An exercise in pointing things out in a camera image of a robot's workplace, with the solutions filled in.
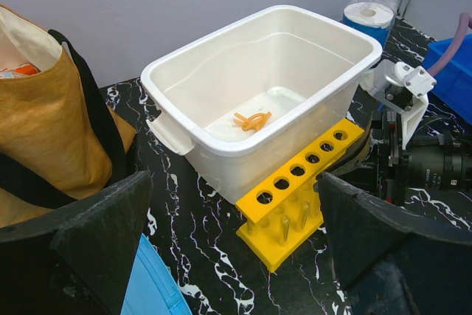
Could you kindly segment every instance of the blue container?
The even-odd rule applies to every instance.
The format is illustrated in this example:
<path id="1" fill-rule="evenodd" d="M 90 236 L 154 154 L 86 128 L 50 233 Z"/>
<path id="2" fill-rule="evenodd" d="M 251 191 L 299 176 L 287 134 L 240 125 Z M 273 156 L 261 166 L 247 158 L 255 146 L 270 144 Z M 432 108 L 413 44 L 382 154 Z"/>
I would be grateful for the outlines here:
<path id="1" fill-rule="evenodd" d="M 451 42 L 452 38 L 429 44 L 423 67 L 431 68 Z M 456 55 L 435 79 L 437 84 L 433 93 L 472 124 L 472 34 L 465 36 Z"/>
<path id="2" fill-rule="evenodd" d="M 392 25 L 388 26 L 385 29 L 382 29 L 381 27 L 368 27 L 365 25 L 361 25 L 361 24 L 358 24 L 357 22 L 354 22 L 348 19 L 346 15 L 342 16 L 341 22 L 344 25 L 352 27 L 353 29 L 361 31 L 362 33 L 365 33 L 366 35 L 369 35 L 370 37 L 375 38 L 382 45 L 382 47 L 385 47 L 386 40 L 389 37 L 390 30 L 392 29 Z"/>
<path id="3" fill-rule="evenodd" d="M 144 235 L 134 259 L 121 315 L 192 315 L 176 282 Z"/>

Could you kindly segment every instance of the white clamp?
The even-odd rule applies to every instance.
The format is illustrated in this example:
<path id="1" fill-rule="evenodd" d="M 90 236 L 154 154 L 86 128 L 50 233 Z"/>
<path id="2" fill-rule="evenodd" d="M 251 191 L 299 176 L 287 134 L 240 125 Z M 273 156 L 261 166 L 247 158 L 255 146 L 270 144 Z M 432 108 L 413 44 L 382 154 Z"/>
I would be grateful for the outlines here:
<path id="1" fill-rule="evenodd" d="M 404 62 L 393 63 L 387 59 L 364 74 L 360 82 L 370 96 L 401 115 L 403 149 L 420 124 L 428 108 L 428 93 L 435 85 L 436 80 L 422 66 L 413 69 Z"/>

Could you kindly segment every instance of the pink tube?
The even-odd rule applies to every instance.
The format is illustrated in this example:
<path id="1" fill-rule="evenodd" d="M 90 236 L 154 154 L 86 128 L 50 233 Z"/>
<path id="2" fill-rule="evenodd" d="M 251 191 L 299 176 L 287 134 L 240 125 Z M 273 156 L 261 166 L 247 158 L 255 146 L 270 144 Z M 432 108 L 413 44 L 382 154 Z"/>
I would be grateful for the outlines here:
<path id="1" fill-rule="evenodd" d="M 472 15 L 469 13 L 462 13 L 459 17 L 459 25 L 457 26 L 456 34 L 449 45 L 448 49 L 444 52 L 441 58 L 430 68 L 428 73 L 434 77 L 441 71 L 456 54 L 460 45 L 464 41 L 465 35 L 467 34 L 468 28 L 472 29 Z"/>

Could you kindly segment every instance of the white plastic tub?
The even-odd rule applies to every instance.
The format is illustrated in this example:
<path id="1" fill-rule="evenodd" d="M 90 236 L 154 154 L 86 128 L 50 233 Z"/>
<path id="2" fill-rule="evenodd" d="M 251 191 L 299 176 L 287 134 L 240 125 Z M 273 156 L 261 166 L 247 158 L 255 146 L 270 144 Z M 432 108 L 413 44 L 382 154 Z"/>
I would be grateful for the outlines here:
<path id="1" fill-rule="evenodd" d="M 373 38 L 290 6 L 270 7 L 149 64 L 141 81 L 162 114 L 147 122 L 235 203 L 345 117 Z M 234 113 L 272 113 L 243 131 Z"/>

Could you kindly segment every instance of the black bag strap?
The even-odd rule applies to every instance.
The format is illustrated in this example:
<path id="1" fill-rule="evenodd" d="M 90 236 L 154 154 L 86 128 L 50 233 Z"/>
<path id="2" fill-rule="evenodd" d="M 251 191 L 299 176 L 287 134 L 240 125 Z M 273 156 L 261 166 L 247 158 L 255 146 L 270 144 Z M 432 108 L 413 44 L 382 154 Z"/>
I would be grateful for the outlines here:
<path id="1" fill-rule="evenodd" d="M 59 44 L 65 42 L 69 48 L 72 60 L 79 71 L 90 126 L 111 160 L 113 170 L 108 183 L 118 182 L 125 178 L 126 174 L 125 148 L 94 76 L 85 60 L 75 51 L 64 35 L 55 30 L 50 30 L 48 33 Z M 0 187 L 27 203 L 57 209 L 75 201 L 74 198 L 54 187 L 28 167 L 3 153 L 0 153 L 0 169 Z"/>
<path id="2" fill-rule="evenodd" d="M 75 201 L 37 173 L 3 153 L 0 153 L 0 171 L 0 187 L 27 203 L 55 210 Z"/>

